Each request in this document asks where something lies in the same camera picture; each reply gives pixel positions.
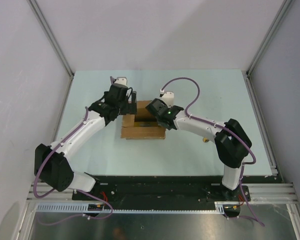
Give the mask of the brown cardboard express box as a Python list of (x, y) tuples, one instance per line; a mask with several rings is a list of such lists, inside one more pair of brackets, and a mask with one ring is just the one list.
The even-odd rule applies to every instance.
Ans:
[(151, 100), (137, 101), (137, 113), (122, 117), (121, 139), (163, 140), (166, 138), (166, 129), (159, 126), (156, 118), (146, 109), (146, 106), (150, 103)]

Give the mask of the yellow utility knife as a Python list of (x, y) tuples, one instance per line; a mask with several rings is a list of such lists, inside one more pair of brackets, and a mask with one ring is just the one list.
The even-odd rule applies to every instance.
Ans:
[(204, 143), (208, 143), (209, 142), (209, 139), (204, 137), (203, 140), (202, 140)]

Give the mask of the yellow item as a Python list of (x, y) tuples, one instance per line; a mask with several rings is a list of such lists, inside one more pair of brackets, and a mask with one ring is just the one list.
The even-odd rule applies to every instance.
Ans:
[(147, 127), (158, 127), (159, 125), (155, 121), (135, 121), (134, 127), (147, 128)]

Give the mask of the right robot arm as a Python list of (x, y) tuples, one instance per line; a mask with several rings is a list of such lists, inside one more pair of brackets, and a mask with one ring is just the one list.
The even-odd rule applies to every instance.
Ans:
[(159, 126), (190, 132), (214, 143), (219, 160), (224, 164), (220, 194), (227, 201), (238, 196), (244, 158), (250, 153), (252, 142), (237, 120), (231, 118), (226, 122), (216, 122), (191, 116), (184, 108), (168, 106), (158, 98), (145, 108)]

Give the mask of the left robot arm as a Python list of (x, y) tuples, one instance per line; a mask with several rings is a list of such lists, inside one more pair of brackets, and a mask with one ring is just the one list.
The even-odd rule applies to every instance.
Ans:
[(83, 191), (90, 200), (100, 196), (101, 188), (96, 179), (85, 172), (74, 171), (71, 159), (77, 151), (97, 132), (105, 128), (118, 116), (133, 115), (137, 112), (137, 93), (128, 87), (125, 77), (112, 78), (108, 91), (85, 108), (83, 119), (65, 136), (35, 149), (33, 186), (39, 181), (48, 184), (53, 190), (66, 189)]

